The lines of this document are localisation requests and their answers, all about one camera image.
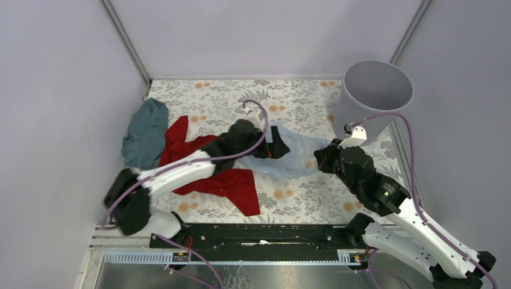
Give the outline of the red cloth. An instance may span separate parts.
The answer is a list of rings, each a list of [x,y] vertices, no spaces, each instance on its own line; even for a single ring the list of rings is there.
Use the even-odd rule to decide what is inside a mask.
[[[189,156],[216,138],[215,135],[206,135],[186,141],[188,128],[189,118],[181,116],[167,129],[160,167]],[[184,196],[194,191],[226,197],[244,216],[260,214],[259,199],[251,170],[228,169],[218,175],[180,187],[173,193]]]

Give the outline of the teal grey cloth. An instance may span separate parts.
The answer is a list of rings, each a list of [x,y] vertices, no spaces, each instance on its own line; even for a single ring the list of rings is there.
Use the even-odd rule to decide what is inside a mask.
[[[158,167],[165,148],[168,121],[169,111],[164,103],[149,98],[140,106],[122,141],[125,166],[140,170]]]

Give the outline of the grey plastic trash bin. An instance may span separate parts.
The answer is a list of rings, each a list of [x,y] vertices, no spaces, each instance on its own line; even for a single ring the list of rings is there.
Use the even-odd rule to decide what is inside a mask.
[[[346,124],[375,114],[399,112],[411,103],[413,95],[412,80],[399,67],[382,61],[353,64],[342,77],[333,132],[342,138]]]

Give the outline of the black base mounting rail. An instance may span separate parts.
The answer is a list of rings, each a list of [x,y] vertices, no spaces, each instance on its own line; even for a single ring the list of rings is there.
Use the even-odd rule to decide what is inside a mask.
[[[169,241],[151,236],[151,249],[184,246],[207,261],[337,261],[338,251],[368,252],[358,229],[336,225],[196,223]]]

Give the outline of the light blue plastic trash bag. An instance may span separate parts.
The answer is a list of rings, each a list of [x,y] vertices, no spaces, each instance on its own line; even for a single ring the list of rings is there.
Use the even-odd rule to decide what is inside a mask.
[[[280,181],[288,181],[318,172],[314,151],[326,148],[329,142],[287,129],[279,122],[271,122],[271,128],[277,128],[283,143],[290,152],[278,159],[259,159],[253,156],[243,157],[239,163],[248,169],[267,174]]]

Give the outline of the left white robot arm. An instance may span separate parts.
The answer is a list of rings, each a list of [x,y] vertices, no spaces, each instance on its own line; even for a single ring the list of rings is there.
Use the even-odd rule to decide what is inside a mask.
[[[265,132],[249,120],[240,119],[227,132],[213,137],[178,161],[140,173],[129,168],[121,170],[104,198],[108,215],[122,235],[155,232],[164,235],[170,246],[182,246],[187,239],[186,230],[171,225],[178,218],[152,213],[151,200],[197,184],[204,184],[214,193],[242,191],[255,195],[254,178],[239,175],[233,165],[243,157],[276,160],[288,154],[290,149],[281,139],[278,128],[272,126],[270,131],[272,140],[266,141]]]

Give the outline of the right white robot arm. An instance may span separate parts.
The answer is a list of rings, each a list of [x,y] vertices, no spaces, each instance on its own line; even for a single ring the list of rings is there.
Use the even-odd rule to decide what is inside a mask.
[[[334,139],[314,152],[319,171],[336,175],[368,210],[407,232],[404,238],[388,232],[371,217],[358,213],[346,230],[346,242],[364,244],[388,253],[423,274],[434,288],[481,288],[483,277],[498,288],[490,271],[495,257],[477,252],[442,229],[398,181],[377,172],[373,159],[353,146],[343,148]]]

